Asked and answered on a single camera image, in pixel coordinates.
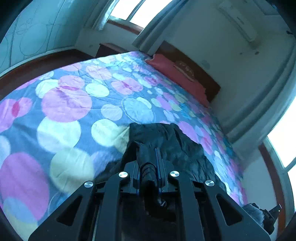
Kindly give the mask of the black quilted puffer jacket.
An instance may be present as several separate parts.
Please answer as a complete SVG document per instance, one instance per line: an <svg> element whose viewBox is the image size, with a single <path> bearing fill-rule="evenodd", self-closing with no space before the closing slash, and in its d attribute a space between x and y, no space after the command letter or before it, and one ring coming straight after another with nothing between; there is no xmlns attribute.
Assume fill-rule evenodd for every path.
<svg viewBox="0 0 296 241"><path fill-rule="evenodd" d="M158 159L171 162L177 171L186 173L193 181L213 180L226 190L202 145L191 140L174 123L131 123L126 151L121 159L107 165L104 177L107 179L122 171L128 162L137 161L141 174L139 190L144 202L158 206L162 204L158 191Z"/></svg>

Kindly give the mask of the right window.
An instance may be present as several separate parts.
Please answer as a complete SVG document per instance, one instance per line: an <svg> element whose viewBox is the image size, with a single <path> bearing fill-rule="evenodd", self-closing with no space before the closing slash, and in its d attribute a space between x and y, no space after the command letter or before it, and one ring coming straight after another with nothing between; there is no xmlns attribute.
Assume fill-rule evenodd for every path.
<svg viewBox="0 0 296 241"><path fill-rule="evenodd" d="M273 184L276 202L281 205L278 234L295 214L295 100L259 146Z"/></svg>

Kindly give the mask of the window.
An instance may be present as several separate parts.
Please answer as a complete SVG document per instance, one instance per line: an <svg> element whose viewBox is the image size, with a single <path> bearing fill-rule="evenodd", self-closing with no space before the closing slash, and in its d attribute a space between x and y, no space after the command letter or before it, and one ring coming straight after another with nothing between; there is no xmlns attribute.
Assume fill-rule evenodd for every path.
<svg viewBox="0 0 296 241"><path fill-rule="evenodd" d="M139 34L170 0L119 0L108 23Z"/></svg>
<svg viewBox="0 0 296 241"><path fill-rule="evenodd" d="M273 184L276 202L281 205L278 234L295 214L295 100L259 146Z"/></svg>

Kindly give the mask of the colourful circle-pattern bedspread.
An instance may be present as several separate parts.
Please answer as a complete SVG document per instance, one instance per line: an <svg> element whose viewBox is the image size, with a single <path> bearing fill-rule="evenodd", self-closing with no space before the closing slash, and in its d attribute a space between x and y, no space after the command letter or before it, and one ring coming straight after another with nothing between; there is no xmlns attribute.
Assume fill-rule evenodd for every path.
<svg viewBox="0 0 296 241"><path fill-rule="evenodd" d="M81 184L121 159L131 123L176 124L226 192L246 203L238 157L213 111L129 52L49 71L1 101L1 209L21 240Z"/></svg>

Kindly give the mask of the dark wooden headboard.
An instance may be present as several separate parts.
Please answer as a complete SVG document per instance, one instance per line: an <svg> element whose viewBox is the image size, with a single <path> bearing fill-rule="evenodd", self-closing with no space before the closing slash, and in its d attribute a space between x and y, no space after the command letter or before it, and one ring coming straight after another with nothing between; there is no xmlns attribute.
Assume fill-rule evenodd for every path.
<svg viewBox="0 0 296 241"><path fill-rule="evenodd" d="M196 80L206 89L205 94L209 102L212 102L218 92L220 91L220 85L197 63L190 59L186 54L180 51L170 43L163 41L157 49L156 53L163 54L166 58L171 61L182 61L187 64L194 72Z"/></svg>

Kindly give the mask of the small embroidered cushion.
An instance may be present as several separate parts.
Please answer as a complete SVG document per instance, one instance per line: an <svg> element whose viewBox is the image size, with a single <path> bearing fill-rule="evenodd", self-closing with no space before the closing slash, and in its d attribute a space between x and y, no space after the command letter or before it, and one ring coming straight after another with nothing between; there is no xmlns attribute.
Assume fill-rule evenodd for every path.
<svg viewBox="0 0 296 241"><path fill-rule="evenodd" d="M183 61L176 61L174 67L185 75L191 82L195 82L195 75L193 70Z"/></svg>

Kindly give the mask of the red pillow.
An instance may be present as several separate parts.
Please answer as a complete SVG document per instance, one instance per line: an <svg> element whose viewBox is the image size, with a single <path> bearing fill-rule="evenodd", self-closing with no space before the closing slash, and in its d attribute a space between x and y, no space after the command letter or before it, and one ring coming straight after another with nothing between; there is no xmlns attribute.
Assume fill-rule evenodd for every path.
<svg viewBox="0 0 296 241"><path fill-rule="evenodd" d="M170 80L180 85L184 90L191 94L200 104L209 106L205 91L206 89L195 78L190 77L183 70L177 67L173 61L162 54L154 54L152 59L146 59L145 62L168 77Z"/></svg>

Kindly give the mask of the grey curtain beside headboard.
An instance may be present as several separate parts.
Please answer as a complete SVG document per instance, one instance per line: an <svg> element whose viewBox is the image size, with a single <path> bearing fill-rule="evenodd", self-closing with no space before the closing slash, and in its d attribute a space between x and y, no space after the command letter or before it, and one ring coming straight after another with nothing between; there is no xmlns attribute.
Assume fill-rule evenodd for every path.
<svg viewBox="0 0 296 241"><path fill-rule="evenodd" d="M148 54L153 45L156 44L158 38L165 32L170 22L187 2L171 1L138 34L132 42L133 47Z"/></svg>

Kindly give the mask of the dark wooden nightstand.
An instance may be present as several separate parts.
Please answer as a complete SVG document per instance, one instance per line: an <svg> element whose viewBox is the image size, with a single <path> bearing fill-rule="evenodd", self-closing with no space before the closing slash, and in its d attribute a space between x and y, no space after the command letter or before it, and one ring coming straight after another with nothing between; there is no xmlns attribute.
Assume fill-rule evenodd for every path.
<svg viewBox="0 0 296 241"><path fill-rule="evenodd" d="M99 49L96 53L96 58L106 57L109 55L116 55L128 52L126 49L119 47L113 43L100 43Z"/></svg>

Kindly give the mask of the left window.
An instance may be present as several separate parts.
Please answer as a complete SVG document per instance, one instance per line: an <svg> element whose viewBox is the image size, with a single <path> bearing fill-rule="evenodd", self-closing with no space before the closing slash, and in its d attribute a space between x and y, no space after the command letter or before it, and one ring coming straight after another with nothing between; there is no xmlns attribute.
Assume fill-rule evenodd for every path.
<svg viewBox="0 0 296 241"><path fill-rule="evenodd" d="M108 23L139 34L170 0L119 0Z"/></svg>

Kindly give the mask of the grey curtain left of window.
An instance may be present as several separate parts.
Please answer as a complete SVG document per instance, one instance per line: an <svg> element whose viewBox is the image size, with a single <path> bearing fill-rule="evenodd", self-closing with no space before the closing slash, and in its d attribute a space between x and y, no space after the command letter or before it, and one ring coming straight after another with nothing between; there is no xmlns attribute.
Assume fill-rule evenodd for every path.
<svg viewBox="0 0 296 241"><path fill-rule="evenodd" d="M108 0L104 1L105 5L99 13L99 16L95 20L92 28L93 30L102 31L109 20L112 11L114 10L115 6L119 0Z"/></svg>

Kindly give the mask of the white glass wardrobe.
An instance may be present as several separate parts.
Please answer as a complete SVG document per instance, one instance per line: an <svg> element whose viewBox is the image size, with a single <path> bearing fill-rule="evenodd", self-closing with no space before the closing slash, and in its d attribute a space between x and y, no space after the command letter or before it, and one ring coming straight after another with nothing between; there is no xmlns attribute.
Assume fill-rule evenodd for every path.
<svg viewBox="0 0 296 241"><path fill-rule="evenodd" d="M74 47L95 1L32 1L1 42L1 74L39 56Z"/></svg>

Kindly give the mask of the grey curtain right wall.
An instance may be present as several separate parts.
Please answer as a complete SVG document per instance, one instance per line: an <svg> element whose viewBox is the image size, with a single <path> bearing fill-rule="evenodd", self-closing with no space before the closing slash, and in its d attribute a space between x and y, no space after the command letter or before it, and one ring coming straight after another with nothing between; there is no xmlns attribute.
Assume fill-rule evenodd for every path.
<svg viewBox="0 0 296 241"><path fill-rule="evenodd" d="M225 123L224 133L236 152L252 152L274 128L295 97L295 46L255 97Z"/></svg>

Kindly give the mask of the white wall air conditioner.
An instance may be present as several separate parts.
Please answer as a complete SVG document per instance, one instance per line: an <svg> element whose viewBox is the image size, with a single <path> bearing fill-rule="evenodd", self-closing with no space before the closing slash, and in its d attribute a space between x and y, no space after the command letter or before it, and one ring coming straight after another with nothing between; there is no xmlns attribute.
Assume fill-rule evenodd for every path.
<svg viewBox="0 0 296 241"><path fill-rule="evenodd" d="M253 42L257 38L257 31L247 18L234 7L230 1L222 1L218 9L238 28L239 32L248 42Z"/></svg>

